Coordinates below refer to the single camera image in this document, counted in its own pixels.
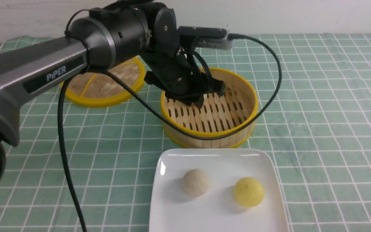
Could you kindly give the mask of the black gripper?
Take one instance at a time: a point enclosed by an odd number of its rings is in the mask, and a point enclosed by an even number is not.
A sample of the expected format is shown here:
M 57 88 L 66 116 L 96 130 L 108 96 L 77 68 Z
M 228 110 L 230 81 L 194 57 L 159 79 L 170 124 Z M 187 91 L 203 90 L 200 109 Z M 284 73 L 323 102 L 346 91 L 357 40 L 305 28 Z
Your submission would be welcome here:
M 211 77 L 210 71 L 199 53 L 195 50 L 180 50 L 177 55 L 146 51 L 140 57 L 149 67 L 144 80 L 165 91 L 166 97 L 201 109 L 204 94 L 225 94 L 225 83 Z

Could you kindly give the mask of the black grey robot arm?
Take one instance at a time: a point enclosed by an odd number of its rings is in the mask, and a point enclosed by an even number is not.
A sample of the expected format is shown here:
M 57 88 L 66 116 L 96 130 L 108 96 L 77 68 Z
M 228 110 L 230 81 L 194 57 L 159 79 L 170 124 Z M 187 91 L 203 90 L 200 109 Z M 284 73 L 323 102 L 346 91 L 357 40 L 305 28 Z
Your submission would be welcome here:
M 0 179 L 2 141 L 18 146 L 21 107 L 76 75 L 140 56 L 150 68 L 145 82 L 168 98 L 201 107 L 204 94 L 224 94 L 225 84 L 194 61 L 196 47 L 226 48 L 224 28 L 178 27 L 174 10 L 153 0 L 118 0 L 88 12 L 61 38 L 0 54 Z

